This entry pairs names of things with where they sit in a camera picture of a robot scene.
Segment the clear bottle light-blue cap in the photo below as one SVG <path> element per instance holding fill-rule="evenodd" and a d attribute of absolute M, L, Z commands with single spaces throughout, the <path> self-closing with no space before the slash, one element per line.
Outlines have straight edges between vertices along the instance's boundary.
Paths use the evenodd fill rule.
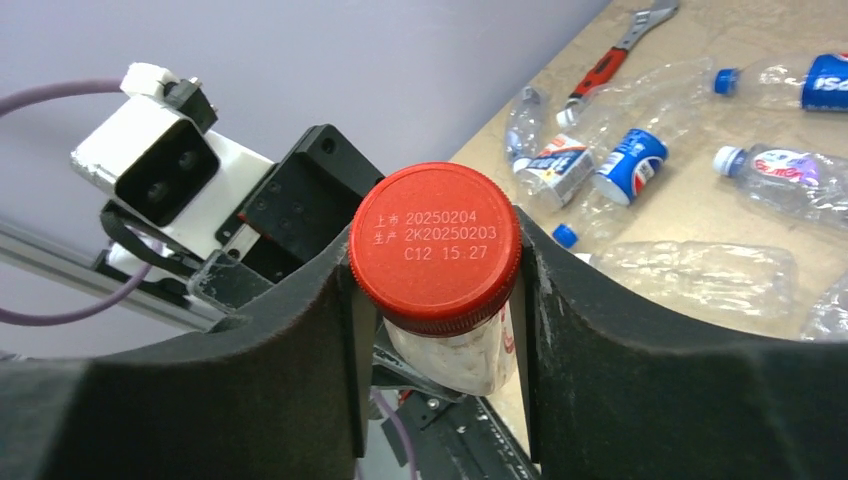
<path fill-rule="evenodd" d="M 784 248 L 640 241 L 577 257 L 634 293 L 708 323 L 772 326 L 795 313 L 797 264 Z"/>

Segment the red cap clear bottle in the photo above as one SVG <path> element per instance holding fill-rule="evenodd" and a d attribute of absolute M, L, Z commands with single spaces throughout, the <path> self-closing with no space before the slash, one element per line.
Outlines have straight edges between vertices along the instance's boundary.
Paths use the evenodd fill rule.
<path fill-rule="evenodd" d="M 348 259 L 412 368 L 462 394 L 486 396 L 512 376 L 509 298 L 521 260 L 516 212 L 482 173 L 456 163 L 406 167 L 362 200 Z"/>

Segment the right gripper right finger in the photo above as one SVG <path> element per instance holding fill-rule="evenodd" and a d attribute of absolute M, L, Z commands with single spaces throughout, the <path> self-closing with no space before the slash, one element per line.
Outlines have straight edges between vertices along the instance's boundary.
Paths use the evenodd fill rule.
<path fill-rule="evenodd" d="M 680 314 L 517 219 L 515 348 L 544 478 L 846 477 L 845 344 Z"/>

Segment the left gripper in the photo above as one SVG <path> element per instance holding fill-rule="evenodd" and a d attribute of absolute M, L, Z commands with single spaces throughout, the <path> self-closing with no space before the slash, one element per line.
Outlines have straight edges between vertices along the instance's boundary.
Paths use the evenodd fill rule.
<path fill-rule="evenodd" d="M 334 125 L 314 125 L 252 185 L 215 239 L 278 283 L 329 245 L 383 179 Z"/>

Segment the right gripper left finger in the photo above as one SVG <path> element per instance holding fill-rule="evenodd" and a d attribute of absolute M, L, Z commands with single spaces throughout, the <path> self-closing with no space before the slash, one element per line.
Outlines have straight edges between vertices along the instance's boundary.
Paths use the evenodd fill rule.
<path fill-rule="evenodd" d="M 1 366 L 5 479 L 349 479 L 366 323 L 340 234 L 231 327 Z"/>

